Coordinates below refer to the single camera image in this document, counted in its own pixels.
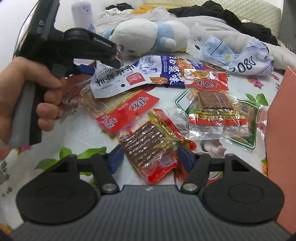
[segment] beige quilted fabric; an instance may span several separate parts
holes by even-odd
[[[145,0],[145,4],[169,5],[175,7],[201,6],[206,0]],[[271,29],[279,36],[281,28],[281,9],[263,0],[214,0],[224,9],[232,11],[240,20],[248,19]]]

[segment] hand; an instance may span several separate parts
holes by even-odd
[[[23,57],[16,57],[0,72],[0,139],[8,142],[11,135],[12,115],[25,80],[37,82],[49,90],[44,95],[45,103],[36,108],[38,125],[51,131],[62,100],[61,81],[54,77],[45,65]]]

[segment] stuffed animal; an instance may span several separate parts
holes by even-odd
[[[127,55],[175,52],[187,47],[189,29],[179,21],[151,22],[135,18],[107,29],[103,37],[122,46]]]

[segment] floral tablecloth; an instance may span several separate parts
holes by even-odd
[[[190,59],[190,56],[185,53],[180,54],[180,57]],[[229,75],[228,85],[231,94],[237,99],[259,101],[267,110],[282,78],[283,76],[277,72],[257,78]],[[167,89],[161,86],[149,91],[151,95],[160,98],[156,108],[176,107],[175,99],[183,92],[184,89]],[[32,146],[29,150],[25,148],[12,150],[5,160],[0,161],[0,223],[8,224],[13,229],[22,223],[15,205],[18,190],[39,175],[42,169],[46,169],[46,165],[59,160],[62,147],[71,149],[74,154],[80,154],[87,149],[101,147],[106,147],[107,152],[110,152],[117,144],[118,141],[104,134],[96,120],[87,114],[83,106],[79,106],[62,123],[56,123],[52,132],[43,133],[42,143]],[[203,142],[202,146],[197,147],[196,152],[209,153],[217,157],[234,153],[263,174],[267,174],[265,146],[262,139],[257,141],[253,151],[231,143],[227,139],[220,139]],[[145,185],[145,181],[136,173],[126,157],[114,174],[114,178],[120,188],[127,184]],[[91,176],[82,175],[81,179],[90,181]],[[174,184],[172,172],[159,182],[159,185],[164,184]]]

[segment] white bottle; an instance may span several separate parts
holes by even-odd
[[[91,3],[85,0],[80,0],[72,4],[72,16],[75,27],[85,28],[95,33],[96,30],[92,24]]]

